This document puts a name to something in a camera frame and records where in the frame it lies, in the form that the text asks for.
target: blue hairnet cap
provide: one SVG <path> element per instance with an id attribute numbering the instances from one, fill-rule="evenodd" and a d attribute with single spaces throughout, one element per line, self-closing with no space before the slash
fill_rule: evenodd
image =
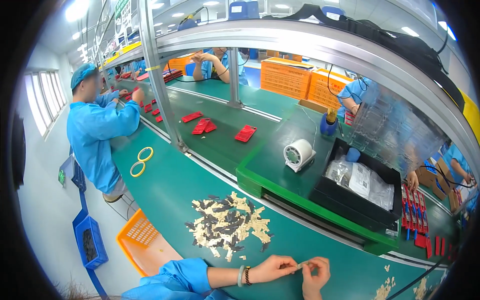
<path id="1" fill-rule="evenodd" d="M 95 70 L 96 66 L 92 63 L 84 63 L 75 72 L 73 72 L 70 80 L 70 88 L 74 89 L 91 71 Z"/>

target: window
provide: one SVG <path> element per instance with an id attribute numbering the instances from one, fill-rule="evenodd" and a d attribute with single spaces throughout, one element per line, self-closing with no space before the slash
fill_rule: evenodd
<path id="1" fill-rule="evenodd" d="M 40 134 L 45 135 L 67 103 L 61 91 L 58 72 L 30 73 L 24 79 L 33 118 Z"/>

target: black tray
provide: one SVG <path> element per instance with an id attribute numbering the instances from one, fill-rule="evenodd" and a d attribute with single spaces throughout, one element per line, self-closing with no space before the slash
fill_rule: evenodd
<path id="1" fill-rule="evenodd" d="M 335 159 L 338 148 L 341 148 L 343 154 L 346 155 L 350 146 L 338 138 L 335 139 L 330 154 L 326 158 L 325 168 L 322 171 L 323 175 L 310 193 L 309 200 L 372 231 L 385 229 L 400 219 L 402 213 L 400 173 L 388 168 L 378 160 L 360 153 L 359 163 L 376 172 L 385 183 L 394 185 L 393 209 L 387 211 L 356 193 L 337 185 L 335 181 L 324 175 L 330 162 Z"/>

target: plastic bag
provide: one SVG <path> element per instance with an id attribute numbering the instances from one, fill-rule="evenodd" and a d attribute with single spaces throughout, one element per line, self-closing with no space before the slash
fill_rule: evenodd
<path id="1" fill-rule="evenodd" d="M 341 156 L 340 160 L 330 162 L 325 176 L 379 207 L 391 210 L 393 208 L 393 184 L 386 184 L 377 173 L 364 164 L 347 162 L 342 159 L 344 156 Z"/>

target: black bag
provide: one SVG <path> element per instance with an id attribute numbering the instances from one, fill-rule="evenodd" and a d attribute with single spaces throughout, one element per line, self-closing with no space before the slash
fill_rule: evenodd
<path id="1" fill-rule="evenodd" d="M 432 80 L 435 80 L 441 85 L 443 90 L 456 103 L 460 111 L 463 112 L 463 107 L 465 105 L 463 96 L 453 81 L 446 75 L 448 73 L 444 69 L 438 56 L 438 53 L 444 49 L 446 40 L 444 46 L 439 52 L 437 52 L 418 37 L 398 32 L 385 31 L 369 20 L 353 20 L 343 15 L 340 16 L 338 21 L 330 19 L 322 12 L 320 6 L 313 4 L 304 4 L 295 14 L 279 19 L 301 20 L 307 19 L 311 16 L 317 18 L 323 23 L 323 25 L 344 30 L 366 38 L 410 61 Z"/>

